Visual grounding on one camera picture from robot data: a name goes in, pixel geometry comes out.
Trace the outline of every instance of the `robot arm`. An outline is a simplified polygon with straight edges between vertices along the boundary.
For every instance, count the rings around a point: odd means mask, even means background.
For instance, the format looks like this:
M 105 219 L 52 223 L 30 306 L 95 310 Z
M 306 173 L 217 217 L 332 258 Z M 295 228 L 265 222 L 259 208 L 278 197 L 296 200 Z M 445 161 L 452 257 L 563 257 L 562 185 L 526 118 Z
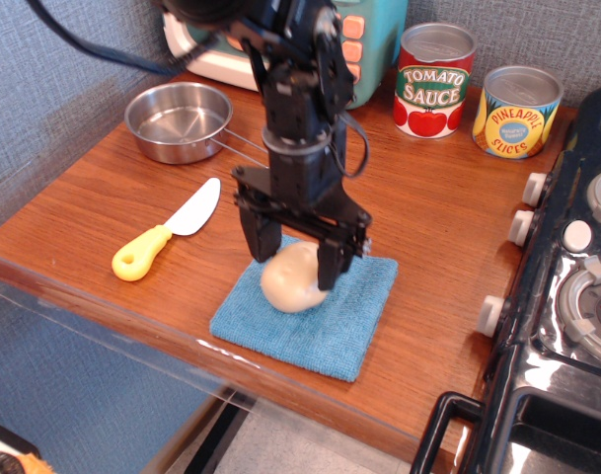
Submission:
M 341 52 L 335 7 L 329 0 L 161 4 L 181 21 L 237 39 L 252 62 L 266 111 L 269 169 L 232 173 L 252 256 L 258 262 L 273 256 L 281 225 L 292 227 L 319 241 L 319 288 L 332 289 L 352 258 L 366 252 L 371 222 L 341 183 L 346 127 L 352 121 L 365 135 L 345 111 L 353 77 Z

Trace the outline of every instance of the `pan handle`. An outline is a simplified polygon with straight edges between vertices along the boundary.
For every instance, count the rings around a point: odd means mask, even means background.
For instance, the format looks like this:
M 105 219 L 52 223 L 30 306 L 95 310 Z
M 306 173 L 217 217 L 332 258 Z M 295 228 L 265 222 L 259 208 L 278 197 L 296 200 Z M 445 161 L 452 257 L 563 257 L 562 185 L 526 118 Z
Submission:
M 434 410 L 429 416 L 410 474 L 430 473 L 449 422 L 457 418 L 475 424 L 482 419 L 484 406 L 482 402 L 456 392 L 445 392 L 438 397 Z
M 263 153 L 267 153 L 267 150 L 265 150 L 264 148 L 262 148 L 260 145 L 256 145 L 255 143 L 253 143 L 253 141 L 248 140 L 247 138 L 239 135 L 238 133 L 235 133 L 234 131 L 228 129 L 228 128 L 224 128 L 224 130 L 227 133 L 230 133 L 232 136 L 235 136 L 237 138 L 239 138 L 240 140 L 245 141 L 246 143 L 248 143 L 249 145 L 254 146 L 255 148 L 257 148 L 259 151 L 262 151 Z M 264 165 L 263 163 L 261 163 L 259 160 L 257 160 L 256 158 L 252 158 L 250 155 L 246 155 L 245 153 L 243 153 L 242 151 L 237 150 L 236 148 L 232 148 L 231 146 L 225 144 L 223 141 L 219 141 L 215 138 L 209 138 L 210 141 L 214 142 L 215 144 L 222 146 L 223 148 L 226 148 L 230 151 L 233 151 L 234 153 L 236 153 L 237 155 L 240 155 L 242 157 L 244 157 L 247 160 L 250 160 L 252 163 L 254 163 L 255 165 L 259 165 L 263 168 L 267 168 L 266 165 Z

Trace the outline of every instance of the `teal appliance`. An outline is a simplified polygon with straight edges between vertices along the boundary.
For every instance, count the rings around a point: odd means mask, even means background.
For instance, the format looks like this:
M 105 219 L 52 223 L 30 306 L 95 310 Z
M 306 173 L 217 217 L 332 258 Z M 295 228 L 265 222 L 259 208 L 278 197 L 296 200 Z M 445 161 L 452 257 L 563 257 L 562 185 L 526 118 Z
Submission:
M 348 68 L 355 77 L 355 101 L 349 106 L 354 109 L 370 99 L 399 56 L 408 0 L 339 0 L 333 3 L 341 21 L 341 47 Z M 204 35 L 168 13 L 164 16 L 164 33 L 175 57 L 190 51 Z M 220 82 L 257 90 L 247 55 L 226 39 L 189 64 L 188 70 Z

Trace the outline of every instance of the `toy stove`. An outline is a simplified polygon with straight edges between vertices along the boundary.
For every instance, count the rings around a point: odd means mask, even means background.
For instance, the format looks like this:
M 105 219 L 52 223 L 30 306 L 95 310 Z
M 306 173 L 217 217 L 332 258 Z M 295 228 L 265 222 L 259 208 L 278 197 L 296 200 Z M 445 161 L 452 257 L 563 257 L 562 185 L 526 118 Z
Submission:
M 581 104 L 552 173 L 530 176 L 509 239 L 511 294 L 488 296 L 483 402 L 442 395 L 412 473 L 429 472 L 452 418 L 473 424 L 459 472 L 601 473 L 601 89 Z

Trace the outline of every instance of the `blue washcloth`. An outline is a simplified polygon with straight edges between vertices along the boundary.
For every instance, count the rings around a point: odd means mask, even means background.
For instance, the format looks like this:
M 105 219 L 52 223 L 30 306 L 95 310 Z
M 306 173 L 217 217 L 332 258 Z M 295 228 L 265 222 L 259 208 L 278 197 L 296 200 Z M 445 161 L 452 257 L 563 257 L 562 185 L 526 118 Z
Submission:
M 297 242 L 283 236 L 282 245 Z M 327 299 L 286 314 L 261 290 L 265 264 L 252 262 L 210 322 L 212 335 L 300 367 L 352 382 L 366 356 L 390 288 L 394 260 L 355 258 Z

